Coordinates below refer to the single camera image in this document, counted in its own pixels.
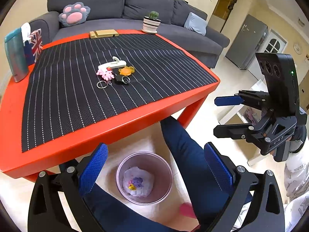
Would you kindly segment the person right hand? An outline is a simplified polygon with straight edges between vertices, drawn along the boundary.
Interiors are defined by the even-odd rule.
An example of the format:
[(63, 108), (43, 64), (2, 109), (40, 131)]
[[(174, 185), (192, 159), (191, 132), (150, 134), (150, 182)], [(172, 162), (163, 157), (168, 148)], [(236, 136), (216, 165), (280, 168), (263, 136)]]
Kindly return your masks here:
[(305, 125), (297, 126), (295, 132), (290, 139), (289, 152), (297, 154), (303, 148), (307, 138), (307, 128)]

